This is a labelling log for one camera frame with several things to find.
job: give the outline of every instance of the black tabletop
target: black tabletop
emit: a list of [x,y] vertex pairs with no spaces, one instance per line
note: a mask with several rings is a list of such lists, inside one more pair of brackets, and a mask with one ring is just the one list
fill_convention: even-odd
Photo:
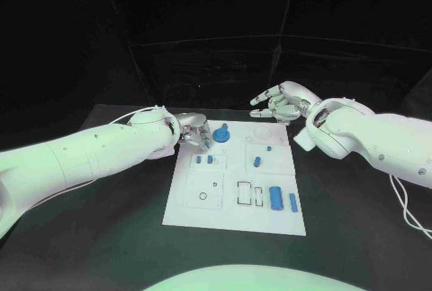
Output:
[[[82,129],[139,107],[97,105]],[[264,121],[248,111],[176,109]],[[366,290],[431,290],[432,240],[402,218],[388,174],[293,141],[307,236],[163,225],[176,157],[146,160],[25,213],[0,251],[0,290],[143,290],[189,270],[257,264],[304,270]],[[406,183],[409,208],[432,227],[431,189]]]

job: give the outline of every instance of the white platform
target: white platform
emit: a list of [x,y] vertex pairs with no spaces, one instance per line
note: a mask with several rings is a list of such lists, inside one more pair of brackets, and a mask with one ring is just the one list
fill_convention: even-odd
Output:
[[[163,224],[306,236],[286,126],[209,121],[212,132],[224,123],[231,134],[226,143],[214,141],[206,153],[192,145],[180,146]],[[260,167],[254,167],[255,157],[261,157]],[[273,186],[281,187],[284,210],[271,209]],[[291,210],[291,193],[298,212]]]

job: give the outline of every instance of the blue battery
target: blue battery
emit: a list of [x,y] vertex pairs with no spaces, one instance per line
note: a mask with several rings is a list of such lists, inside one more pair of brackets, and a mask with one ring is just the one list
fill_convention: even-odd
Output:
[[270,202],[273,204],[273,210],[284,210],[281,187],[273,186],[270,189]]
[[255,162],[254,162],[254,166],[255,166],[255,167],[260,167],[260,162],[261,162],[261,158],[257,157],[257,158],[255,158]]
[[296,194],[290,193],[291,211],[297,212]]

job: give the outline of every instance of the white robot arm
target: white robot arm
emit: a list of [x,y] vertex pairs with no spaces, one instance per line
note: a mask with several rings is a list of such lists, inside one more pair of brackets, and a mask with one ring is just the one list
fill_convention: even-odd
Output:
[[252,101],[270,98],[270,109],[252,117],[275,117],[281,124],[300,116],[306,128],[294,140],[306,150],[316,146],[336,159],[359,152],[369,164],[409,182],[432,188],[432,123],[396,114],[376,114],[350,99],[320,97],[296,82],[284,82]]
[[[127,125],[116,124],[131,114]],[[178,142],[208,150],[212,140],[205,115],[173,115],[156,106],[126,116],[61,139],[0,153],[0,238],[23,213],[72,186],[121,172],[146,159],[175,154]]]

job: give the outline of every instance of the white cable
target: white cable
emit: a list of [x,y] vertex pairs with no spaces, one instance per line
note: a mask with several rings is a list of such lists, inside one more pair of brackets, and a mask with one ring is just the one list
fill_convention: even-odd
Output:
[[[417,217],[414,217],[411,211],[408,210],[408,191],[405,190],[405,187],[404,187],[404,185],[402,185],[402,182],[399,181],[399,178],[395,177],[395,178],[396,178],[396,181],[398,181],[398,183],[399,183],[399,185],[401,185],[401,187],[402,187],[402,191],[404,191],[404,195],[405,195],[405,200],[404,200],[404,201],[402,201],[402,197],[401,197],[401,195],[399,195],[399,192],[398,192],[398,189],[396,189],[396,186],[395,186],[395,183],[394,183],[394,176],[392,176],[392,175],[389,175],[389,176],[391,176],[391,183],[392,183],[392,186],[394,186],[394,189],[395,189],[395,193],[396,193],[396,196],[398,196],[398,198],[399,198],[401,205],[402,205],[402,207],[404,207],[404,219],[405,219],[405,222],[406,222],[415,229],[421,230],[421,231],[425,233],[425,235],[430,237],[430,239],[432,239],[432,236],[431,236],[431,234],[430,234],[430,232],[432,232],[432,230],[428,230],[428,229],[424,228],[424,226],[421,225],[419,221],[417,220]],[[415,226],[415,225],[409,222],[409,220],[408,220],[408,215],[411,216],[411,218],[412,218],[412,220],[414,220],[414,222],[417,223],[418,226]]]
[[[131,114],[136,114],[136,113],[139,113],[139,112],[142,112],[142,111],[146,111],[146,110],[153,110],[156,107],[157,107],[157,106],[154,106],[154,107],[147,107],[147,108],[139,109],[137,111],[133,111],[133,112],[129,113],[129,114],[124,114],[116,121],[111,121],[110,124],[113,124],[113,123],[116,123],[117,121],[120,121],[126,116],[130,116]],[[80,185],[80,186],[77,186],[77,187],[74,187],[74,188],[71,188],[71,189],[65,189],[64,191],[61,191],[61,192],[52,194],[52,195],[51,195],[49,197],[46,197],[41,202],[38,202],[38,203],[29,208],[29,210],[34,209],[36,206],[42,205],[42,204],[44,204],[46,201],[49,201],[51,199],[54,199],[58,195],[61,195],[61,194],[64,194],[64,193],[67,193],[67,192],[70,192],[70,191],[72,191],[72,190],[77,190],[78,188],[81,188],[81,187],[84,187],[84,186],[87,186],[87,185],[91,185],[91,183],[94,183],[97,180],[98,180],[98,179],[90,181],[90,182],[85,183],[84,185]]]

